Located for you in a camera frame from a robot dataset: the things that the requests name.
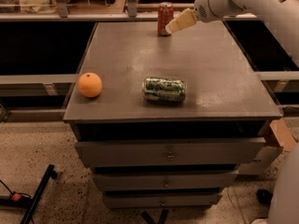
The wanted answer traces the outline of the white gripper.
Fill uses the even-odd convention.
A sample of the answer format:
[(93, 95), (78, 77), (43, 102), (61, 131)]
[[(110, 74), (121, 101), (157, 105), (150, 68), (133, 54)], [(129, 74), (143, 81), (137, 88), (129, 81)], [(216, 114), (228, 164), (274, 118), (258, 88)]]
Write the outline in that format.
[(229, 14), (229, 0), (195, 0), (194, 10), (186, 8), (176, 17), (170, 18), (165, 24), (165, 31), (168, 35), (171, 35), (194, 26), (197, 23), (197, 19), (203, 22), (210, 22), (221, 20)]

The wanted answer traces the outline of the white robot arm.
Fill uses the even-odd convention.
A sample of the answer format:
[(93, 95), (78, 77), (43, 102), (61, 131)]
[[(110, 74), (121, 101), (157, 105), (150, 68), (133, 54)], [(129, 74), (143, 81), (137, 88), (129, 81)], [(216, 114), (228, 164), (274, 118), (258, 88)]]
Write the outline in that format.
[[(281, 47), (299, 65), (298, 0), (195, 0), (166, 25), (172, 34), (197, 21), (251, 13), (263, 21)], [(299, 224), (299, 145), (292, 148), (279, 171), (266, 224)]]

